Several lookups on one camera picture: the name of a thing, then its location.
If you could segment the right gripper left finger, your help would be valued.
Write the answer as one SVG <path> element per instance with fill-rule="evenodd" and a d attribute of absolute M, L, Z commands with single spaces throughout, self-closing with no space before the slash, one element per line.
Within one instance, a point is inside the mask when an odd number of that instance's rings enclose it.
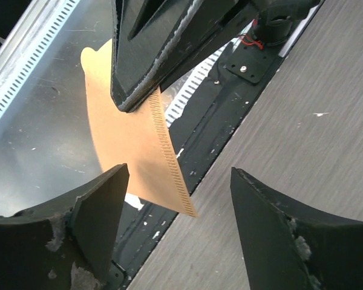
<path fill-rule="evenodd" d="M 126 164 L 10 217 L 0 216 L 0 289 L 117 289 L 113 251 Z"/>

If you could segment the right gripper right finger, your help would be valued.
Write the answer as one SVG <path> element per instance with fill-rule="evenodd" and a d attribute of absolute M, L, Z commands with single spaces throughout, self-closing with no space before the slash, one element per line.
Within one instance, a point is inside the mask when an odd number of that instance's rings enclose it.
<path fill-rule="evenodd" d="M 313 208 L 231 170 L 251 289 L 363 289 L 363 221 Z"/>

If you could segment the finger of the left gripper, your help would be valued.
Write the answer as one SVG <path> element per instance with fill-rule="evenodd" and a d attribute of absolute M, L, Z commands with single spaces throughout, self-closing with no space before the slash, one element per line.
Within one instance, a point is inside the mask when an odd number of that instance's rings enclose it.
<path fill-rule="evenodd" d="M 132 112 L 241 31 L 256 1 L 112 1 L 111 97 Z"/>

